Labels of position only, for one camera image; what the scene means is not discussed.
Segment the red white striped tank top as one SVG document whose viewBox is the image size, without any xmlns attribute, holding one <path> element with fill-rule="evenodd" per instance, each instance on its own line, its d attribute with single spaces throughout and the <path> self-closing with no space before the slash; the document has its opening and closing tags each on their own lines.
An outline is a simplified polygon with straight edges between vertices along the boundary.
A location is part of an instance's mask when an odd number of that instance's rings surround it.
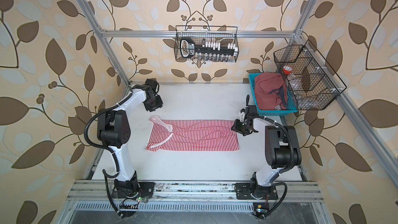
<svg viewBox="0 0 398 224">
<path fill-rule="evenodd" d="M 152 116 L 148 151 L 237 151 L 232 120 L 163 120 Z"/>
</svg>

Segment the maroon tank top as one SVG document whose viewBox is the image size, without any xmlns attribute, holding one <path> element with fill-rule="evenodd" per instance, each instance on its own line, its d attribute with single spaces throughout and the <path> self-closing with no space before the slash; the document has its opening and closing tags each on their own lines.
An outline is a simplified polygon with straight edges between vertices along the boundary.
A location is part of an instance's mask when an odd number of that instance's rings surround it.
<svg viewBox="0 0 398 224">
<path fill-rule="evenodd" d="M 256 76 L 254 92 L 260 110 L 287 110 L 287 86 L 279 73 L 264 72 Z"/>
</svg>

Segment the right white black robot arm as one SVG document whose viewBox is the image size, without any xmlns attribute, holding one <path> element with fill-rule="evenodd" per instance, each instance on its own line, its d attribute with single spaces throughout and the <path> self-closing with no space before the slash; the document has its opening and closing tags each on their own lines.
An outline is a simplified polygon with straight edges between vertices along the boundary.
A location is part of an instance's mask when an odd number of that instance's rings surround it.
<svg viewBox="0 0 398 224">
<path fill-rule="evenodd" d="M 250 179 L 250 194 L 261 198 L 276 186 L 276 179 L 282 174 L 299 166 L 302 161 L 295 128 L 285 126 L 276 120 L 260 116 L 254 105 L 240 110 L 231 130 L 248 136 L 261 133 L 265 140 L 265 165 L 254 172 Z"/>
</svg>

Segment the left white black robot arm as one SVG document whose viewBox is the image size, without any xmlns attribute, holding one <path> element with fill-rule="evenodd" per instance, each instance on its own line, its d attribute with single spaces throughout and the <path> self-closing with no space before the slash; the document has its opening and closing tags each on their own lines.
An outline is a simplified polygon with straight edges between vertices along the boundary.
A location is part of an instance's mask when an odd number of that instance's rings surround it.
<svg viewBox="0 0 398 224">
<path fill-rule="evenodd" d="M 116 172 L 109 174 L 103 169 L 102 173 L 105 179 L 114 181 L 117 192 L 126 194 L 128 198 L 141 192 L 127 146 L 131 136 L 128 115 L 140 104 L 148 112 L 161 108 L 163 102 L 158 92 L 159 84 L 155 79 L 134 85 L 120 102 L 95 114 L 84 129 L 84 138 L 89 145 L 110 152 Z"/>
</svg>

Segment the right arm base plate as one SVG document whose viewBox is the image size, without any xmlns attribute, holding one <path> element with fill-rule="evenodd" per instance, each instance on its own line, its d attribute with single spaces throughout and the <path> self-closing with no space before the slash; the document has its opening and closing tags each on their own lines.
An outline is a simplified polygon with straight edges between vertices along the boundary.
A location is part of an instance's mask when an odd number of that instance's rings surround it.
<svg viewBox="0 0 398 224">
<path fill-rule="evenodd" d="M 251 183 L 236 183 L 234 186 L 238 200 L 278 200 L 276 187 L 262 187 Z"/>
</svg>

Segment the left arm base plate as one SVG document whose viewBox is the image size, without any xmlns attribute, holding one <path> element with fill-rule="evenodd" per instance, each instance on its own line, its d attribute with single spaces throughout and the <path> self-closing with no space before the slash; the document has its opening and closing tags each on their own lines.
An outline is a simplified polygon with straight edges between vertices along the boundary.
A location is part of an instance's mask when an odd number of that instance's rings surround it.
<svg viewBox="0 0 398 224">
<path fill-rule="evenodd" d="M 115 181 L 111 196 L 114 199 L 150 198 L 154 193 L 154 182 Z"/>
</svg>

